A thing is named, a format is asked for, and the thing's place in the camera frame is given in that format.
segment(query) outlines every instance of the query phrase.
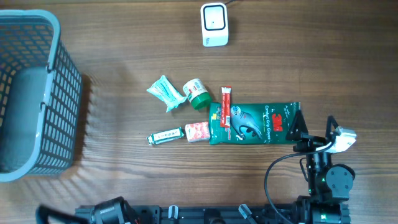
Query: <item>cable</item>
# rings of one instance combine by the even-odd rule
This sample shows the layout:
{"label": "cable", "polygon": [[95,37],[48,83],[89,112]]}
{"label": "cable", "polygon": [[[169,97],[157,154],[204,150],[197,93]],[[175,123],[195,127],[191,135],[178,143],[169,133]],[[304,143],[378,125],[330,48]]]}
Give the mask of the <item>cable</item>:
{"label": "cable", "polygon": [[266,196],[268,199],[269,204],[271,205],[271,207],[275,210],[275,212],[282,217],[285,221],[287,221],[287,223],[289,224],[294,224],[292,223],[288,218],[284,217],[280,212],[278,212],[278,209],[276,209],[274,203],[272,203],[272,200],[269,196],[268,193],[268,188],[267,188],[267,180],[268,180],[268,175],[269,172],[271,171],[272,167],[277,164],[278,162],[284,160],[284,159],[288,159],[291,157],[295,157],[295,156],[307,156],[307,155],[312,155],[312,154],[316,154],[316,153],[321,153],[321,152],[325,152],[327,150],[329,150],[333,145],[334,145],[334,141],[329,142],[329,144],[327,144],[326,146],[322,146],[322,147],[318,147],[315,151],[313,152],[301,152],[301,153],[295,153],[295,154],[290,154],[290,155],[286,155],[286,156],[282,156],[281,158],[275,160],[274,162],[272,162],[272,164],[268,167],[267,172],[266,172],[266,176],[264,177],[264,190],[266,191]]}
{"label": "cable", "polygon": [[227,3],[225,3],[225,5],[228,5],[229,3],[231,3],[231,2],[235,2],[236,0],[230,0],[230,1],[228,1]]}
{"label": "cable", "polygon": [[300,168],[301,168],[301,172],[303,172],[305,181],[308,182],[308,177],[307,177],[307,174],[305,173],[305,169],[304,169],[303,162],[302,162],[303,159],[306,159],[306,157],[303,157],[300,159]]}

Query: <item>barcode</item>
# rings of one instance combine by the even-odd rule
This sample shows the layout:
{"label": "barcode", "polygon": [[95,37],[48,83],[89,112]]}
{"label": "barcode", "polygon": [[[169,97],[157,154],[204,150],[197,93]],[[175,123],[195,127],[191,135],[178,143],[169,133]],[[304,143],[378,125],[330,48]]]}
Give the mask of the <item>barcode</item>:
{"label": "barcode", "polygon": [[231,126],[231,117],[230,116],[226,116],[225,117],[225,125],[226,126]]}

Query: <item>green lid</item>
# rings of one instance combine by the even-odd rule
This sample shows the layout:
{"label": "green lid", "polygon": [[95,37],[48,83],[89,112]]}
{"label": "green lid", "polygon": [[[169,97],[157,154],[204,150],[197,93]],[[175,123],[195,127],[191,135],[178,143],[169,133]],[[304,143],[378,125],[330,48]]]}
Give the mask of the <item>green lid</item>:
{"label": "green lid", "polygon": [[201,95],[195,97],[192,101],[192,107],[195,110],[200,110],[207,107],[212,102],[211,96],[209,93],[202,93]]}

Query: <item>glove image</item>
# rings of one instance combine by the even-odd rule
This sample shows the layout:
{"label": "glove image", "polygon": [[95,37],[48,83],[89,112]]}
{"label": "glove image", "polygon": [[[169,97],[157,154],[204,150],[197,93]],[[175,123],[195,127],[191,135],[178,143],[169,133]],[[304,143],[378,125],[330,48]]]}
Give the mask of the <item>glove image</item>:
{"label": "glove image", "polygon": [[252,137],[257,136],[259,139],[262,139],[260,128],[254,121],[254,118],[251,116],[251,114],[241,111],[240,108],[237,110],[236,107],[233,106],[231,108],[231,116],[231,125],[241,139],[246,139],[246,136],[241,128],[247,128],[246,133],[252,132]]}

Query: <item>light blue packet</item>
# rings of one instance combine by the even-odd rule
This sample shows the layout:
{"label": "light blue packet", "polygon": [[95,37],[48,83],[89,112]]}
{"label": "light blue packet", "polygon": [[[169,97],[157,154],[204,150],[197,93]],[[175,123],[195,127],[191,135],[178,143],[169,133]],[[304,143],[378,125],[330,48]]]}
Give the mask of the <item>light blue packet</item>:
{"label": "light blue packet", "polygon": [[177,108],[180,103],[187,100],[187,97],[182,96],[164,75],[147,89],[147,91],[158,97],[158,99],[162,100],[167,105],[166,113]]}

